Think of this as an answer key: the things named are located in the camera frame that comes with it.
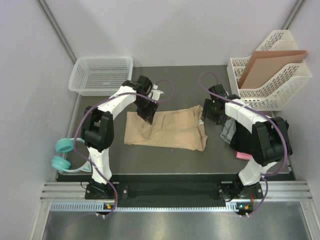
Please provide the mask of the beige t shirt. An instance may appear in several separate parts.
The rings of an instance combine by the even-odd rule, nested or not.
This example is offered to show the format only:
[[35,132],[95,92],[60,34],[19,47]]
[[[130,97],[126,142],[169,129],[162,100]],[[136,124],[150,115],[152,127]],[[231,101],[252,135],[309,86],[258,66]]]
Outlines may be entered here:
[[203,152],[208,136],[201,120],[203,107],[157,111],[149,124],[135,112],[128,112],[124,143]]

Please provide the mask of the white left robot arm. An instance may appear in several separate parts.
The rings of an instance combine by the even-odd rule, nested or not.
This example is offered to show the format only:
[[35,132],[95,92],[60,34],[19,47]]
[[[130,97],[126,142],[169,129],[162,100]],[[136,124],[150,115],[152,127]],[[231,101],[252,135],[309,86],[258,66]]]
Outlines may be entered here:
[[126,80],[107,102],[100,103],[90,110],[86,109],[86,118],[81,127],[80,136],[94,163],[92,179],[96,192],[102,198],[109,198],[114,187],[108,181],[112,177],[109,163],[109,148],[114,140],[114,120],[130,104],[135,104],[136,113],[144,122],[153,123],[159,106],[157,101],[163,92],[146,76],[139,76],[137,81]]

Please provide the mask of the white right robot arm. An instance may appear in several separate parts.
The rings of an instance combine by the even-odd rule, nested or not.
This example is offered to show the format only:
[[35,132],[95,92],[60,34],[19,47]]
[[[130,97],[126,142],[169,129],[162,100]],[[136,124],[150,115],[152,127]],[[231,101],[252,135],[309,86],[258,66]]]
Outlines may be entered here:
[[226,125],[227,119],[235,121],[231,136],[236,150],[247,153],[250,160],[237,175],[233,192],[245,198],[261,177],[281,159],[292,155],[288,122],[281,117],[269,117],[247,106],[239,96],[228,95],[221,84],[208,89],[210,98],[203,106],[202,120],[209,119],[217,125]]

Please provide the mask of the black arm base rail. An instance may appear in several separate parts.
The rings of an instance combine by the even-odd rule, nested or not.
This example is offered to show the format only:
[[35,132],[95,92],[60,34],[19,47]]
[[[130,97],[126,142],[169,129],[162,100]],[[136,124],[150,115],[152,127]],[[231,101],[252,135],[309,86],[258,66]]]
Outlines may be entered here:
[[237,174],[115,174],[110,183],[89,181],[86,199],[111,199],[117,190],[119,205],[168,206],[174,203],[224,203],[259,200],[260,183],[243,186]]

